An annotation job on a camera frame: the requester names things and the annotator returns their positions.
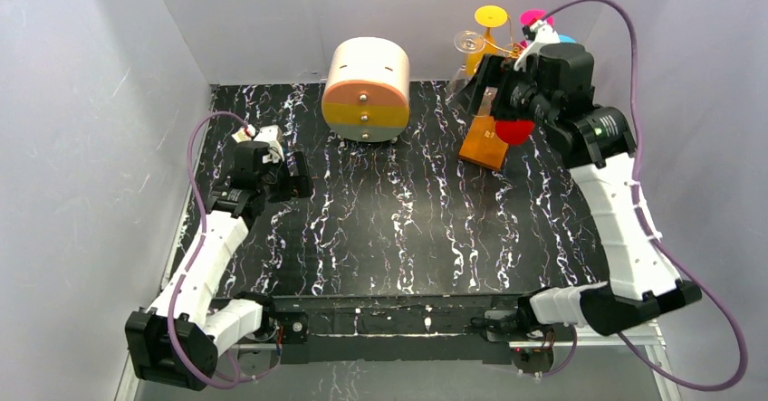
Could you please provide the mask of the red wine glass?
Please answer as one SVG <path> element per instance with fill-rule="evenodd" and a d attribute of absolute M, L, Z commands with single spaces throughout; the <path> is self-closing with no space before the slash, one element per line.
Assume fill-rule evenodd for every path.
<path fill-rule="evenodd" d="M 530 120 L 496 120 L 495 135 L 510 146 L 522 145 L 533 133 L 535 123 Z"/>

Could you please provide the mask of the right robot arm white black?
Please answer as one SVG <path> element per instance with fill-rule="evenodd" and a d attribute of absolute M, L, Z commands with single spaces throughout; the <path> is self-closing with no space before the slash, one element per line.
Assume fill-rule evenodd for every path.
<path fill-rule="evenodd" d="M 521 296 L 497 330 L 531 332 L 554 324 L 619 333 L 702 298 L 656 246 L 660 237 L 633 167 L 638 145 L 625 114 L 594 102 L 594 59 L 577 43 L 551 43 L 519 58 L 487 54 L 463 88 L 462 105 L 490 107 L 496 136 L 510 145 L 542 128 L 584 196 L 599 233 L 609 278 L 571 287 L 544 287 Z"/>

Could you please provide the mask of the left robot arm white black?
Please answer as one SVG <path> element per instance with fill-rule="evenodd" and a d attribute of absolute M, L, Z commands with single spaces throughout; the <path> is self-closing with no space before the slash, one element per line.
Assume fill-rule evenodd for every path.
<path fill-rule="evenodd" d="M 210 312 L 220 280 L 235 251 L 268 203 L 312 195 L 306 156 L 284 152 L 271 142 L 245 141 L 234 164 L 203 204 L 198 232 L 167 287 L 145 310 L 128 317 L 125 333 L 137 378 L 200 391 L 230 388 L 240 377 L 214 379 L 218 360 L 248 334 L 270 329 L 271 301 L 241 293 Z"/>

